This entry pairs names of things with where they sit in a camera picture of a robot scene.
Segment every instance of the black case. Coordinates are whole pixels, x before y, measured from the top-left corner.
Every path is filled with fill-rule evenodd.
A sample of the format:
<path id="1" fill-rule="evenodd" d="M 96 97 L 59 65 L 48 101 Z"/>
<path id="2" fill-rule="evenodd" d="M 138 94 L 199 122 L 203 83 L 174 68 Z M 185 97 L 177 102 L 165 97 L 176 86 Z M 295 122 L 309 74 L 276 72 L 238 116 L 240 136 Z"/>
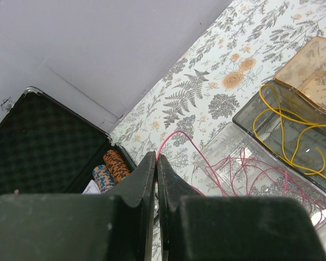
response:
<path id="1" fill-rule="evenodd" d="M 30 87 L 0 124 L 0 195 L 82 193 L 109 149 L 136 168 L 106 132 Z"/>

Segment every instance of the pink string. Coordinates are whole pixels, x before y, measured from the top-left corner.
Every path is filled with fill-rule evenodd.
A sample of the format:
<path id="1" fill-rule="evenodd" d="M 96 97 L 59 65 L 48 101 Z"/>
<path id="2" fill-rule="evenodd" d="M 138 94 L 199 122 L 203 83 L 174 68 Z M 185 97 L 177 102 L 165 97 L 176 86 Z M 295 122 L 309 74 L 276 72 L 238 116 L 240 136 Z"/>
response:
<path id="1" fill-rule="evenodd" d="M 203 158 L 203 160 L 205 161 L 205 163 L 207 164 L 207 167 L 205 167 L 205 173 L 209 176 L 209 178 L 218 186 L 218 188 L 220 189 L 221 193 L 223 196 L 229 196 L 227 194 L 227 192 L 222 188 L 220 180 L 218 179 L 218 175 L 216 174 L 215 171 L 225 167 L 228 163 L 229 163 L 229 179 L 230 179 L 230 184 L 231 184 L 231 189 L 232 192 L 235 196 L 238 196 L 235 187 L 234 187 L 234 179 L 235 177 L 241 173 L 241 171 L 244 171 L 244 175 L 246 178 L 246 195 L 250 196 L 252 194 L 252 190 L 254 187 L 254 184 L 258 181 L 259 177 L 264 174 L 273 184 L 275 184 L 277 187 L 282 188 L 283 192 L 281 193 L 282 196 L 285 196 L 286 193 L 289 191 L 290 193 L 292 193 L 293 195 L 301 198 L 302 199 L 302 205 L 305 206 L 306 202 L 309 204 L 309 215 L 311 214 L 311 212 L 313 211 L 313 205 L 315 205 L 319 211 L 320 211 L 320 220 L 318 223 L 315 224 L 315 226 L 317 226 L 323 218 L 323 207 L 325 207 L 326 210 L 326 202 L 322 202 L 321 200 L 315 200 L 311 197 L 309 197 L 303 190 L 303 188 L 292 178 L 289 176 L 289 174 L 287 173 L 286 170 L 284 169 L 280 169 L 278 167 L 274 167 L 262 160 L 258 160 L 256 158 L 246 158 L 245 157 L 245 148 L 241 148 L 240 149 L 240 156 L 239 157 L 231 157 L 230 155 L 228 155 L 226 158 L 221 159 L 218 163 L 216 163 L 215 165 L 211 165 L 208 160 L 205 158 L 205 156 L 202 154 L 202 152 L 199 150 L 199 148 L 193 143 L 193 141 L 191 140 L 191 138 L 182 130 L 176 130 L 174 131 L 172 134 L 170 134 L 161 144 L 161 146 L 158 149 L 158 153 L 156 156 L 156 161 L 158 161 L 158 157 L 165 145 L 165 143 L 167 143 L 167 141 L 175 134 L 177 133 L 182 133 L 183 135 L 185 135 L 187 137 L 187 139 L 190 141 L 190 143 L 193 145 L 193 147 L 196 149 L 196 151 L 199 153 L 199 155 Z M 240 160 L 241 162 L 241 166 L 236 170 L 236 172 L 234 173 L 234 175 L 232 176 L 232 160 Z M 262 165 L 266 165 L 267 167 L 265 169 L 261 169 L 258 166 L 256 166 L 256 163 L 260 163 Z M 255 177 L 254 181 L 252 182 L 250 189 L 248 189 L 248 172 L 247 172 L 247 168 L 248 167 L 253 167 L 255 169 L 258 169 L 260 171 L 260 173 Z M 285 182 L 284 185 L 280 184 L 279 182 L 273 180 L 269 174 L 267 173 L 268 171 L 276 171 L 277 173 L 280 173 L 282 175 L 284 175 L 285 177 Z M 297 187 L 296 189 L 291 189 L 289 188 L 289 182 L 294 184 Z M 199 192 L 200 194 L 204 195 L 200 190 L 198 190 L 197 188 L 193 187 L 197 192 Z"/>

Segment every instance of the yellow cable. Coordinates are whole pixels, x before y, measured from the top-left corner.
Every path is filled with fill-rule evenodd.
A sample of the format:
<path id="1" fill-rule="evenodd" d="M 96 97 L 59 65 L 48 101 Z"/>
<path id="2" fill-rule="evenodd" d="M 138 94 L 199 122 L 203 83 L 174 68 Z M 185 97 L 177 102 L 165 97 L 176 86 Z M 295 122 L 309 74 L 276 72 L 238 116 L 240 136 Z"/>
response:
<path id="1" fill-rule="evenodd" d="M 274 96 L 275 96 L 275 99 L 277 100 L 277 103 L 278 103 L 278 107 L 272 107 L 268 104 L 268 102 L 264 99 L 263 97 L 263 94 L 262 94 L 262 89 L 264 87 L 269 87 L 272 92 L 274 93 Z M 321 172 L 325 169 L 326 167 L 326 159 L 325 159 L 325 156 L 324 154 L 322 153 L 322 151 L 317 147 L 317 150 L 318 152 L 320 153 L 321 157 L 322 157 L 322 160 L 323 160 L 323 166 L 322 168 L 319 170 L 319 171 L 316 171 L 316 170 L 313 170 L 313 169 L 310 169 L 308 167 L 303 167 L 303 166 L 300 166 L 300 165 L 297 165 L 296 163 L 294 163 L 294 158 L 298 152 L 298 149 L 299 149 L 299 142 L 300 142 L 300 139 L 302 138 L 303 134 L 308 131 L 309 129 L 312 129 L 312 128 L 316 128 L 316 127 L 326 127 L 325 124 L 319 124 L 319 123 L 313 123 L 313 122 L 309 122 L 307 120 L 305 120 L 304 118 L 300 117 L 299 115 L 297 115 L 296 113 L 290 111 L 290 110 L 287 110 L 287 109 L 284 109 L 281 107 L 280 105 L 280 99 L 278 97 L 278 94 L 277 92 L 275 91 L 274 87 L 269 85 L 269 84 L 265 84 L 263 86 L 261 86 L 260 90 L 259 90 L 259 95 L 262 99 L 262 101 L 264 102 L 265 105 L 267 105 L 268 109 L 262 111 L 257 117 L 256 119 L 254 120 L 254 123 L 253 123 L 253 131 L 254 131 L 254 134 L 256 136 L 256 138 L 258 140 L 260 140 L 261 143 L 263 143 L 270 151 L 272 151 L 274 154 L 276 154 L 280 159 L 282 159 L 283 161 L 287 162 L 288 164 L 290 164 L 291 166 L 293 167 L 297 167 L 297 168 L 300 168 L 300 169 L 303 169 L 303 170 L 307 170 L 309 171 L 308 173 L 305 173 L 307 176 L 310 176 L 310 175 L 319 175 L 321 176 L 322 178 L 324 178 L 326 180 L 326 176 L 324 174 L 322 174 Z M 281 157 L 280 155 L 278 155 L 275 151 L 273 151 L 267 144 L 264 143 L 264 141 L 259 137 L 259 135 L 257 134 L 257 131 L 256 131 L 256 123 L 258 121 L 258 119 L 264 114 L 266 113 L 267 111 L 272 111 L 276 114 L 278 114 L 280 116 L 280 126 L 281 126 L 281 150 L 283 152 L 283 155 L 284 157 Z M 293 119 L 292 117 L 289 117 L 289 116 L 286 116 L 285 114 L 282 113 L 282 111 L 285 111 L 287 113 L 290 113 L 291 115 L 294 115 L 295 117 L 297 117 L 299 120 L 296 120 L 296 119 Z M 298 139 L 297 139 L 297 144 L 296 144 L 296 149 L 294 151 L 294 154 L 292 155 L 291 159 L 289 159 L 286 155 L 286 152 L 285 152 L 285 132 L 284 132 L 284 122 L 283 122 L 283 118 L 286 118 L 290 121 L 293 121 L 293 122 L 296 122 L 296 123 L 300 123 L 300 124 L 303 124 L 303 125 L 308 125 L 307 128 L 305 128 L 301 133 L 300 135 L 298 136 Z"/>

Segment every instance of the wall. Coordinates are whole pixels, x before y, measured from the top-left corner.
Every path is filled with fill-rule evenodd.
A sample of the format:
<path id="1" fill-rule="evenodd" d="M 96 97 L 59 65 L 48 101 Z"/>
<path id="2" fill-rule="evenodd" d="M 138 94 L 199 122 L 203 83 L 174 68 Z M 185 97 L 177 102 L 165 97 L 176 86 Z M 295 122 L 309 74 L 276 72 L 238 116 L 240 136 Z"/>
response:
<path id="1" fill-rule="evenodd" d="M 0 0 L 0 100 L 35 85 L 109 132 L 229 2 Z"/>

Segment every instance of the tablecloth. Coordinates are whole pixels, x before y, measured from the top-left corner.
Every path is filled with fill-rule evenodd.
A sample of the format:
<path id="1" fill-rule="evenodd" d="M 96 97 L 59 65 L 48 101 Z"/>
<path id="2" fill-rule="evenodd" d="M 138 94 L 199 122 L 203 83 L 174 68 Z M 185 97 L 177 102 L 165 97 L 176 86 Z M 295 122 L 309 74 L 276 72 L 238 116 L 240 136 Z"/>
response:
<path id="1" fill-rule="evenodd" d="M 137 163 L 175 130 L 203 149 L 315 36 L 326 37 L 326 0 L 232 1 L 115 128 L 114 142 Z M 206 195 L 220 195 L 182 134 L 173 136 L 162 153 L 189 184 Z M 152 260 L 161 260 L 158 226 L 153 238 Z"/>

